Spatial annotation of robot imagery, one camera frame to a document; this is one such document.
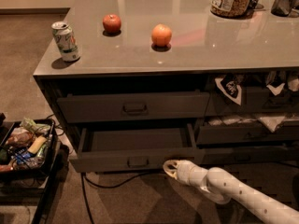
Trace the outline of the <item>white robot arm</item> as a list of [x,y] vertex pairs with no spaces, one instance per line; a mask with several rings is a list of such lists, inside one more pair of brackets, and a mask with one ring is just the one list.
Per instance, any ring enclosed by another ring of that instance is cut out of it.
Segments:
[[219,167],[205,169],[191,161],[169,160],[163,168],[177,182],[197,188],[214,203],[226,204],[234,199],[264,224],[299,224],[298,211],[246,185]]

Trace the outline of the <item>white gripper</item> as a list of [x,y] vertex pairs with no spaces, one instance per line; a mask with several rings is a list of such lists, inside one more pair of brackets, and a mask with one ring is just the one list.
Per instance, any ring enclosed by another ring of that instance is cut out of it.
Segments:
[[207,169],[195,165],[191,161],[168,160],[163,164],[164,172],[179,183],[203,187],[206,185]]

